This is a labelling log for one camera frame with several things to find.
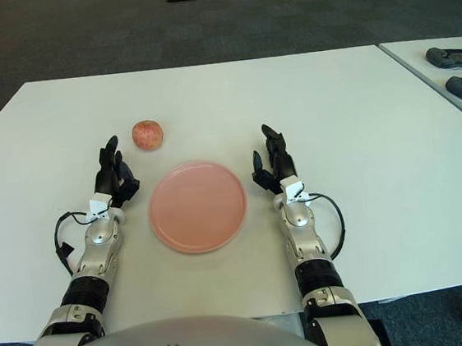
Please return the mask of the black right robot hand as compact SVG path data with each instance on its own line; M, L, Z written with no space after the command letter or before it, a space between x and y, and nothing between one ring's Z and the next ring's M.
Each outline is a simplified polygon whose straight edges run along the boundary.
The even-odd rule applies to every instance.
M268 151L268 160L272 171L268 172L263 167L260 154L254 150L252 154L252 180L261 188L279 195L283 192L281 181L297 176L297 170L294 166L293 158L286 150L284 136L266 124L261 125L261 130L266 137L266 150Z

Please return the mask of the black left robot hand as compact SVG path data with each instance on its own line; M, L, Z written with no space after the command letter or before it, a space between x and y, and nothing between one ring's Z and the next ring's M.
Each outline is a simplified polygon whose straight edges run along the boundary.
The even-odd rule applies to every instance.
M140 187L131 169L118 150L118 137L111 136L104 148L99 150L100 170L96 174L95 193L110 195L112 208L121 208L130 201Z

